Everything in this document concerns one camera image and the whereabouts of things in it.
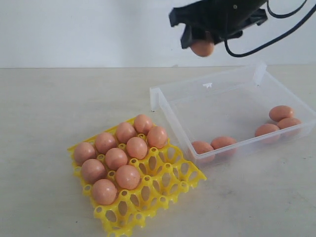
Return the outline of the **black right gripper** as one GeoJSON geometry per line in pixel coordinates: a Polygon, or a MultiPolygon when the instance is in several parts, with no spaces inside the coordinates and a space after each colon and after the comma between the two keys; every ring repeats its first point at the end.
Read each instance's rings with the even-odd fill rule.
{"type": "Polygon", "coordinates": [[[172,27],[185,24],[180,42],[182,49],[210,38],[214,45],[239,39],[243,30],[261,25],[267,14],[261,7],[265,0],[200,0],[175,7],[169,14],[172,27]]]}

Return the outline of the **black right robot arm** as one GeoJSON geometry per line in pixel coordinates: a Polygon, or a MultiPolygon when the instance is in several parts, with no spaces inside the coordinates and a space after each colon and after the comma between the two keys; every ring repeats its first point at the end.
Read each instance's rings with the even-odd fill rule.
{"type": "Polygon", "coordinates": [[[181,47],[186,49],[200,40],[214,45],[238,39],[243,30],[261,25],[267,14],[260,7],[265,0],[200,0],[183,7],[175,7],[169,14],[172,27],[185,24],[181,47]]]}

